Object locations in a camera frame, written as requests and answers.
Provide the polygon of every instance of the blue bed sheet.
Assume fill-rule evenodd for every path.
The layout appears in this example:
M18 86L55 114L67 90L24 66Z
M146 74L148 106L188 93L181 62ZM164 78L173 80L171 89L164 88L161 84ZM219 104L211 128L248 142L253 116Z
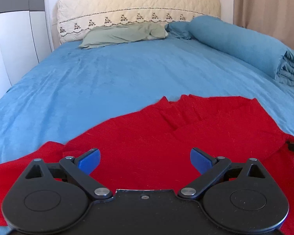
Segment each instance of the blue bed sheet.
M197 40L169 36L89 50L79 44L60 46L0 99L0 163L182 94L257 98L294 135L294 87Z

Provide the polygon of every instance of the folded blanket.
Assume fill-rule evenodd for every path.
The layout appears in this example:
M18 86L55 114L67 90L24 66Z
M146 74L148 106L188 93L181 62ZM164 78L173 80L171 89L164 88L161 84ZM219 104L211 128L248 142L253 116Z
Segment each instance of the folded blanket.
M189 31L198 41L294 86L294 50L279 40L211 16L194 18L189 23Z
M199 176L191 165L190 150L199 147L212 156L233 162L258 158L269 169L290 202L282 226L294 234L294 153L282 132L256 99L242 97L182 96L166 98L141 111L112 118L89 129L66 145L46 143L38 151L0 164L0 225L2 200L35 158L58 162L97 147L101 162L91 177L113 192L123 189L174 189L178 191Z
M120 43L164 39L167 35L162 25L153 22L98 26L88 32L79 47L98 48Z
M189 22L175 21L165 25L165 30L178 39L190 40L193 38L188 30Z

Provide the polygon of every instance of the blue gripper pad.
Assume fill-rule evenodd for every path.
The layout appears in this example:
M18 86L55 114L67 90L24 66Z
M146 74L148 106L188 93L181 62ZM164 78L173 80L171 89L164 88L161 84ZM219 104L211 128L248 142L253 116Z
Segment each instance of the blue gripper pad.
M92 150L89 150L79 158L76 158L74 163L77 165L77 167L85 172L87 175L92 173L94 169L97 168L97 166L100 163L100 151L99 149L95 148Z
M198 151L195 149L191 150L191 163L201 175L210 170L216 164L216 162L217 160L215 158L209 156L206 153L203 153L199 149Z

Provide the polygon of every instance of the embroidered trim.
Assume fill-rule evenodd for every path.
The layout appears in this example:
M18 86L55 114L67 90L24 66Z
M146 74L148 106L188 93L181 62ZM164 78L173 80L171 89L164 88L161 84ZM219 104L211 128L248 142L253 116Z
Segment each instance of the embroidered trim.
M96 24L90 19L89 20L89 23L88 23L88 26L95 26Z
M80 29L80 28L81 28L81 27L80 27L77 23L74 24L74 30L75 30L75 29Z
M105 24L110 24L112 23L111 20L108 17L105 17Z
M185 17L183 14L180 15L180 20L185 21Z
M124 16L124 14L122 14L120 21L122 22L122 21L129 21L129 20L127 19L127 17Z
M158 18L158 16L156 15L156 13L153 12L153 13L152 13L152 17L151 17L151 19L159 19L159 18Z
M84 16L79 16L79 17L74 17L65 21L61 21L59 22L59 24L64 23L64 22L68 22L74 19L78 19L78 18L83 18L83 17L89 17L89 16L93 16L93 15L100 15L100 14L104 14L104 13L110 13L110 12L117 12L117 11L131 11L131 10L150 10L150 9L157 9L157 10L172 10L172 11L186 11L186 12L191 12L191 13L197 13L197 14L201 14L204 15L201 12L198 11L189 11L189 10L184 10L184 9L176 9L176 8L159 8L159 7L141 7L141 8L127 8L127 9L119 9L119 10L114 10L114 11L102 11L102 12L96 12L93 14L88 14L88 15L84 15Z
M167 13L167 17L166 17L167 20L172 20L172 17L170 15L170 13Z
M174 20L173 21L167 21L167 20L160 20L160 19L157 20L157 21L155 21L155 20L140 20L140 21L135 20L135 21L128 21L127 23L117 23L117 24L112 23L109 26L128 25L128 24L132 24L132 23L144 23L144 22L154 22L154 23L159 23L159 22L165 23L166 22L166 23L171 23L171 22L175 22L175 21ZM91 30L91 28L88 27L86 29L81 29L79 32L73 31L73 32L70 32L70 33L66 33L65 35L61 35L61 37L65 37L68 34L73 34L73 33L79 34L79 33L83 32L83 31L87 31L87 30Z

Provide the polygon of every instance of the blue pillow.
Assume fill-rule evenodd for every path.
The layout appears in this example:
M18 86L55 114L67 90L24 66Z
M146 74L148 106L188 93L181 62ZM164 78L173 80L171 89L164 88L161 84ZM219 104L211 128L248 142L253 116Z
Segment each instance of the blue pillow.
M194 18L188 29L198 41L294 86L294 50L279 40L211 16Z
M188 24L185 21L171 22L165 26L165 30L176 38L190 40L193 36L188 30Z

